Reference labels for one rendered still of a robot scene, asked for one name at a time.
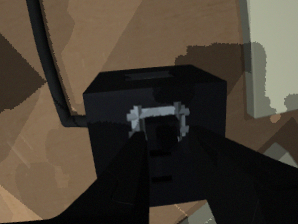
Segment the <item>pale grey flat rectangular slab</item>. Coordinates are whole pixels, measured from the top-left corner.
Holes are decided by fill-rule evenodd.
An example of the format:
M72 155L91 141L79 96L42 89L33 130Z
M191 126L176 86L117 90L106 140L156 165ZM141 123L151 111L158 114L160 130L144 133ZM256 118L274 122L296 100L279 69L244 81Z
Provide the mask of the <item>pale grey flat rectangular slab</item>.
M270 159L281 161L281 163L289 164L291 167L298 168L294 157L291 157L289 151L285 151L285 148L282 148L281 144L271 144L269 149L266 149L262 155L270 157ZM212 209L210 209L208 202L206 202L206 204L201 205L201 208L198 209L197 212L194 212L192 216L185 218L181 224L216 224L216 218L213 217Z

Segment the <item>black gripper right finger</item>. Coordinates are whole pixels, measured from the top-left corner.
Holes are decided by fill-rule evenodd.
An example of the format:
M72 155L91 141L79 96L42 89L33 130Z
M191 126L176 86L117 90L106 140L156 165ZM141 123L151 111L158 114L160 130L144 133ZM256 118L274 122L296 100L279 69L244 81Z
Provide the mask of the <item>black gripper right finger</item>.
M298 168L189 125L197 180L216 224L298 224Z

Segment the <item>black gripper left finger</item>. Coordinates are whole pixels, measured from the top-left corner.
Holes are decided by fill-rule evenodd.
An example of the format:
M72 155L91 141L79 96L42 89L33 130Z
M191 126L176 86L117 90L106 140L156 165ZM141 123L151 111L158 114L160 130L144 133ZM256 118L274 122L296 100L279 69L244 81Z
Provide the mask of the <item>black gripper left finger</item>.
M60 216L7 224L149 224L149 206L148 144L145 131L136 131Z

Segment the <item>black power cube with cable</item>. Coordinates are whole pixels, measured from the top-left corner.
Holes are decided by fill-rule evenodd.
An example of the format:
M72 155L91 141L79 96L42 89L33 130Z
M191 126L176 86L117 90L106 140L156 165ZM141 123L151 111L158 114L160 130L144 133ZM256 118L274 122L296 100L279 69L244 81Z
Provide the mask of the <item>black power cube with cable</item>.
M40 2L27 0L27 6L37 55L61 125L88 128L96 177L129 140L132 120L126 113L134 105L152 108L182 103L189 108L185 125L201 125L226 137L227 80L193 64L100 72L82 93L85 115L71 115L49 49ZM190 156L188 132L178 143L178 151L164 152L157 148L157 139L146 140L150 206L206 200Z

